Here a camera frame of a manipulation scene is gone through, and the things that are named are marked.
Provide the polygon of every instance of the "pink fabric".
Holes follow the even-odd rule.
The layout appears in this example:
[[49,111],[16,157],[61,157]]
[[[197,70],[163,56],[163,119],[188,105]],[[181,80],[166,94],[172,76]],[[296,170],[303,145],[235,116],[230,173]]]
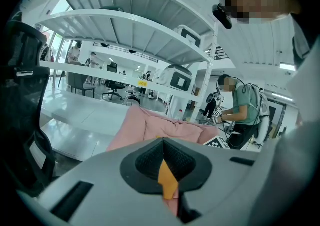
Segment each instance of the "pink fabric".
[[[126,113],[121,129],[107,151],[157,137],[179,138],[204,144],[217,136],[218,133],[218,128],[215,126],[170,119],[148,109],[131,106]],[[179,191],[177,190],[172,200],[164,200],[174,215],[178,213],[178,198]]]
[[202,132],[201,128],[192,124],[174,124],[169,120],[150,116],[146,119],[144,140],[150,140],[159,136],[197,142]]

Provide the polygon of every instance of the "orange tag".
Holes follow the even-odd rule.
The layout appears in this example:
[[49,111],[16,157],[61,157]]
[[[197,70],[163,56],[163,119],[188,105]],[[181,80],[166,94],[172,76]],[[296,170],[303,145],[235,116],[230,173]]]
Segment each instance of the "orange tag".
[[163,187],[163,198],[168,200],[173,199],[174,193],[178,189],[178,181],[165,160],[162,161],[160,166],[158,183]]
[[146,87],[148,85],[148,82],[147,81],[144,81],[144,80],[139,80],[138,81],[138,86],[144,86]]

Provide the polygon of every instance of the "ceiling light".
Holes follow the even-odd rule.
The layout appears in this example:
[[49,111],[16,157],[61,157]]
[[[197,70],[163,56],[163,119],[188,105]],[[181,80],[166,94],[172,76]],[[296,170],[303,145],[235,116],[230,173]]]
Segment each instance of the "ceiling light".
[[286,100],[293,101],[293,99],[291,99],[291,98],[288,98],[288,97],[286,97],[286,96],[282,96],[282,95],[277,94],[277,93],[274,93],[274,92],[272,93],[272,95],[277,96],[277,97],[280,97],[280,98],[283,98],[283,99],[286,99]]
[[293,70],[293,71],[296,70],[295,65],[287,64],[287,63],[280,63],[280,68],[288,69],[288,70]]

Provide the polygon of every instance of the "office chair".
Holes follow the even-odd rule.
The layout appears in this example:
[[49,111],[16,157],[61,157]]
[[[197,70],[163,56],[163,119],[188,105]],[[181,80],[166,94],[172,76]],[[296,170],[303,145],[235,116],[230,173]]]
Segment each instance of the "office chair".
[[[108,71],[111,71],[111,72],[115,72],[115,73],[116,73],[116,72],[118,71],[117,67],[118,67],[117,63],[111,62],[110,65],[107,65],[107,66],[106,66],[106,69],[107,69]],[[119,93],[117,93],[116,91],[117,91],[117,89],[123,89],[123,88],[125,87],[125,85],[123,85],[123,84],[117,84],[117,83],[116,83],[115,81],[113,81],[113,80],[106,80],[105,86],[111,88],[111,89],[112,89],[112,92],[102,93],[102,97],[104,97],[104,94],[108,94],[108,95],[111,94],[110,100],[112,100],[113,95],[119,96],[121,100],[123,99],[123,97],[122,97]]]
[[[82,66],[80,61],[70,61],[70,64]],[[71,92],[75,88],[75,93],[77,89],[82,90],[82,95],[86,95],[86,91],[93,90],[93,98],[95,98],[95,88],[91,84],[86,83],[87,75],[82,75],[78,73],[68,72],[68,82],[71,85]]]
[[0,60],[0,139],[2,160],[17,189],[38,196],[53,180],[56,164],[48,137],[40,128],[41,106],[50,69],[40,67],[47,41],[35,28],[9,21]]

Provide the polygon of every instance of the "checkerboard pattern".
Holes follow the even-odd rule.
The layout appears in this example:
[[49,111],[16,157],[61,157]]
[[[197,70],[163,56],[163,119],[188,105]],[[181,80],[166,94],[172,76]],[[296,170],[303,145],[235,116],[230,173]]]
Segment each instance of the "checkerboard pattern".
[[216,148],[227,148],[229,149],[228,144],[224,141],[224,139],[220,136],[216,136],[215,138],[209,140],[204,144],[205,146],[216,147]]
[[222,148],[222,145],[217,140],[212,140],[209,143],[206,144],[206,146],[216,147],[216,148]]

